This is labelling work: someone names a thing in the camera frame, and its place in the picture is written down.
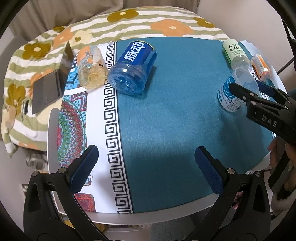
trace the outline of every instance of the person's hand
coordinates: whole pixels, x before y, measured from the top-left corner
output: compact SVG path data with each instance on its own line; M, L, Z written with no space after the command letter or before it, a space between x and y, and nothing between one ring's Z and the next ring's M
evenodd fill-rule
M270 153L270 165L272 168L275 168L276 163L276 145L277 145L277 137L272 140L267 150L271 151ZM290 145L286 143L285 146L287 156L290 159L290 165L293 166L293 170L290 173L289 179L284 184L286 191L294 191L296 188L296 146Z

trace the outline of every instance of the white bottle label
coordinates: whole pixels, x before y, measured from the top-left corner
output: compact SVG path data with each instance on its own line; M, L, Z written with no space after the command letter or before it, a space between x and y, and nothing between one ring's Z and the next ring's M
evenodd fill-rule
M246 103L240 98L234 96L229 91L230 83L235 83L235 80L232 76L230 76L222 85L222 87L218 90L218 99L224 109L230 112L234 112L242 108Z
M235 39L225 40L222 46L230 64L236 56L243 55L247 57L247 55Z

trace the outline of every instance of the striped blanket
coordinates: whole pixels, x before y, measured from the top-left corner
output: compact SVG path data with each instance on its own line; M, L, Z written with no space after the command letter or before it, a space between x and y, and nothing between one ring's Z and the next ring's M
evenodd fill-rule
M4 79L1 132L9 155L17 150L17 146L46 150L49 113L53 107L60 108L62 100L33 115L32 86L36 80L59 67L67 41L76 54L85 45L163 36L228 38L214 24L188 10L139 7L96 15L67 27L56 27L20 47L12 56ZM15 120L9 129L5 121L11 115L11 106L15 108L15 114L12 112Z

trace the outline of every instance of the plastic bottle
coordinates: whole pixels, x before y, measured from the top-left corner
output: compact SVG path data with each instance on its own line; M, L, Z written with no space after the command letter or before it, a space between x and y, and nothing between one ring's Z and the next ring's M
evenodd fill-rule
M271 78L271 71L268 66L269 63L265 57L261 56L260 54L255 54L251 58L251 64L254 67L256 75L260 81L266 82Z
M140 40L131 42L111 68L109 83L124 94L142 93L156 56L150 44Z
M223 108L229 112L235 112L246 105L246 103L243 100L234 96L230 92L230 83L237 83L259 95L258 84L254 77L250 74L250 72L241 67L236 68L232 75L225 81L222 87L218 90L218 100L220 104L223 106Z
M86 46L77 55L78 80L82 87L95 89L107 81L108 70L100 49Z
M229 64L233 70L238 67L242 67L247 70L251 70L251 62L248 59L246 53L235 39L227 39L224 41L223 51L229 61Z

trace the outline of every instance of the teal tablecloth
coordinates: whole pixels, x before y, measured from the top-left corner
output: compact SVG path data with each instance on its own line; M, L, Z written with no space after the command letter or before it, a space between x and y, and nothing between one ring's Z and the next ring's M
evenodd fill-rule
M135 213L212 193L194 160L198 146L205 146L226 168L245 173L267 154L272 140L270 131L244 113L229 113L220 106L217 91L231 73L222 42L143 40L157 51L146 89L139 96L118 94L121 145ZM130 41L117 42L117 59Z

